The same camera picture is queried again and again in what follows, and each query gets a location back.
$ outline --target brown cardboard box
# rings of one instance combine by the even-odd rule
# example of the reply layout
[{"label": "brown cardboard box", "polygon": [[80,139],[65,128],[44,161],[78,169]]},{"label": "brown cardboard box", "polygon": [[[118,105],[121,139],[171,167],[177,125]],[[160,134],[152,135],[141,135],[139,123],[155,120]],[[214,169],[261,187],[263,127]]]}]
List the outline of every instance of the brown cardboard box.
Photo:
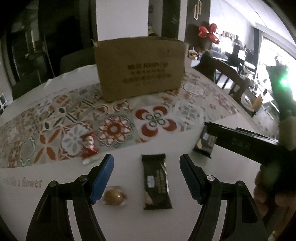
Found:
[{"label": "brown cardboard box", "polygon": [[177,89],[184,75],[186,44],[158,37],[94,43],[105,101]]}]

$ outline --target ceiling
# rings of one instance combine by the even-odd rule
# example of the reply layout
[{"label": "ceiling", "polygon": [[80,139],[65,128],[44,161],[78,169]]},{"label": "ceiling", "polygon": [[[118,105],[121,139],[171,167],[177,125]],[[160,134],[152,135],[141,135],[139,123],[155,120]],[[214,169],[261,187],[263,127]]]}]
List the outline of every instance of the ceiling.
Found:
[{"label": "ceiling", "polygon": [[287,40],[289,45],[296,46],[283,22],[262,0],[225,1],[236,8],[254,27],[279,40]]}]

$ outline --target floral tile pattern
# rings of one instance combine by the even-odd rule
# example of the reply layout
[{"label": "floral tile pattern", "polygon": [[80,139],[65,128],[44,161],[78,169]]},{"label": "floral tile pattern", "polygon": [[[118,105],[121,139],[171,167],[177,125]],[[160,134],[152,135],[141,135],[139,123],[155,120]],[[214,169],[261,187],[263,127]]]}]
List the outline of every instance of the floral tile pattern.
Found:
[{"label": "floral tile pattern", "polygon": [[222,90],[192,68],[178,90],[113,103],[103,101],[100,84],[57,92],[0,127],[0,168],[81,158],[81,135],[90,132],[96,133],[97,150],[106,152],[237,112]]}]

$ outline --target screw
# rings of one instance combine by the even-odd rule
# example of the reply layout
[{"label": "screw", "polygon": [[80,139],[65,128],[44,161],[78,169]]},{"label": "screw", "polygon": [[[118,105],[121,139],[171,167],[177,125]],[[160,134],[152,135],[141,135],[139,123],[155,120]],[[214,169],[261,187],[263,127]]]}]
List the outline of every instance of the screw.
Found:
[{"label": "screw", "polygon": [[212,176],[212,175],[208,175],[208,176],[207,176],[207,179],[208,179],[209,181],[213,181],[213,180],[215,180],[215,177]]},{"label": "screw", "polygon": [[85,181],[87,179],[87,175],[81,175],[80,177],[79,177],[79,181]]},{"label": "screw", "polygon": [[56,184],[57,184],[56,181],[51,181],[51,182],[49,183],[49,186],[50,186],[50,187],[54,187]]}]

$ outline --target door handle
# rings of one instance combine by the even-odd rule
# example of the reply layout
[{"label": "door handle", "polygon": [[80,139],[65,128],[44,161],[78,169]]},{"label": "door handle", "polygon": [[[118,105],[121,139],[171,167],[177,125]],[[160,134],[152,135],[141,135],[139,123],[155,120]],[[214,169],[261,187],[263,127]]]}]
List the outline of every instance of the door handle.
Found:
[{"label": "door handle", "polygon": [[198,20],[198,4],[194,5],[194,19]]},{"label": "door handle", "polygon": [[201,14],[202,14],[202,1],[201,1],[201,0],[198,0],[198,2],[197,2],[197,7],[198,7],[198,11],[197,11],[197,13],[198,13],[199,15],[201,15]]}]

